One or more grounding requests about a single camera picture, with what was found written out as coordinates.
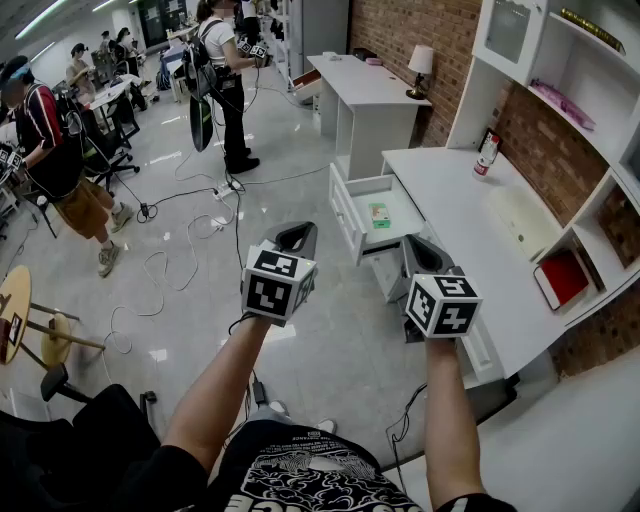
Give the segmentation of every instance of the lampshade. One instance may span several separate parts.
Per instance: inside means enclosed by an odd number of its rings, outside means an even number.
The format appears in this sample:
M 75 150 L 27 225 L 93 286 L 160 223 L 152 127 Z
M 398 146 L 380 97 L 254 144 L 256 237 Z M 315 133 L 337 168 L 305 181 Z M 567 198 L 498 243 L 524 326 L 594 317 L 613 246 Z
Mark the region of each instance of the lampshade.
M 409 69 L 423 75 L 430 75 L 433 67 L 433 48 L 422 44 L 416 45 L 413 50 Z

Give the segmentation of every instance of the brick wall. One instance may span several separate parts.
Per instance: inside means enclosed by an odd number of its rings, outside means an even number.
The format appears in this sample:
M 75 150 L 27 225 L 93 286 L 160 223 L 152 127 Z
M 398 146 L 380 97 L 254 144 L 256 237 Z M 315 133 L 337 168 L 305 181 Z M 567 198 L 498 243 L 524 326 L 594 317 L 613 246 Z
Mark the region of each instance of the brick wall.
M 364 46 L 376 52 L 408 83 L 415 78 L 407 68 L 415 45 L 436 50 L 427 93 L 433 109 L 418 114 L 413 144 L 444 146 L 471 64 L 482 0 L 353 2 L 351 48 Z M 606 162 L 566 121 L 517 84 L 505 84 L 495 116 L 493 125 L 504 139 L 503 153 L 566 225 L 606 172 Z M 622 225 L 635 226 L 637 232 L 635 211 L 618 209 L 609 217 L 617 219 L 603 226 L 612 243 L 620 241 Z M 637 235 L 623 238 L 616 248 L 619 254 L 627 261 L 637 257 Z M 576 375 L 640 344 L 639 292 L 637 283 L 554 344 L 551 353 L 559 375 Z
M 471 65 L 481 0 L 354 0 L 351 48 L 374 51 L 408 83 L 407 66 L 416 44 L 435 50 L 427 97 L 433 110 L 420 113 L 418 143 L 444 146 Z

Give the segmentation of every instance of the power strip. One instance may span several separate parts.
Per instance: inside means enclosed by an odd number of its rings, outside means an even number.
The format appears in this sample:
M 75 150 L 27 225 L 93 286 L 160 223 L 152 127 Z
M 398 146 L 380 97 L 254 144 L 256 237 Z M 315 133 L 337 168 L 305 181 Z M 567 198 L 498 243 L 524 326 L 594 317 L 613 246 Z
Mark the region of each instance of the power strip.
M 218 193 L 214 194 L 216 201 L 220 201 L 222 198 L 227 197 L 229 194 L 235 194 L 236 190 L 240 190 L 242 185 L 236 180 L 231 181 L 231 185 L 224 183 L 218 187 Z

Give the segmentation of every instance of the small green box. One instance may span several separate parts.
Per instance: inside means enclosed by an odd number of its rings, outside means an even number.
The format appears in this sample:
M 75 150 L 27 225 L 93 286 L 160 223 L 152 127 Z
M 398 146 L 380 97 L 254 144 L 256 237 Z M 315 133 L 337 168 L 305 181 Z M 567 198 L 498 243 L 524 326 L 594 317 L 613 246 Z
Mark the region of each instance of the small green box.
M 371 211 L 371 220 L 373 221 L 374 229 L 391 227 L 391 217 L 389 217 L 386 204 L 369 203 L 369 210 Z

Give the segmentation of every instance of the sneaker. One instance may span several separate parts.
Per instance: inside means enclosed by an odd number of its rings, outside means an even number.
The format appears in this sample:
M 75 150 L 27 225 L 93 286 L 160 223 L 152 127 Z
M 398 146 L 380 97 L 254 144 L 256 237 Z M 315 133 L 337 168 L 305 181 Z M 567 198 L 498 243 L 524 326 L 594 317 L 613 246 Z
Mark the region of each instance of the sneaker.
M 111 228 L 112 233 L 117 233 L 120 231 L 127 221 L 133 217 L 133 209 L 128 204 L 120 203 L 122 209 L 118 213 L 112 213 L 111 218 L 113 219 L 113 227 Z
M 241 162 L 235 165 L 229 166 L 229 174 L 241 174 L 243 172 L 251 171 L 260 165 L 259 158 L 245 158 Z
M 325 419 L 318 423 L 314 428 L 328 432 L 329 434 L 335 434 L 338 431 L 338 424 L 335 420 Z
M 287 410 L 287 406 L 284 405 L 284 402 L 274 400 L 269 404 L 269 407 L 280 414 L 284 414 L 287 418 L 289 417 L 289 411 Z
M 100 277 L 107 277 L 113 270 L 113 266 L 116 264 L 118 254 L 120 254 L 120 247 L 111 242 L 111 249 L 102 249 L 98 255 L 98 261 L 100 267 L 98 268 L 98 275 Z

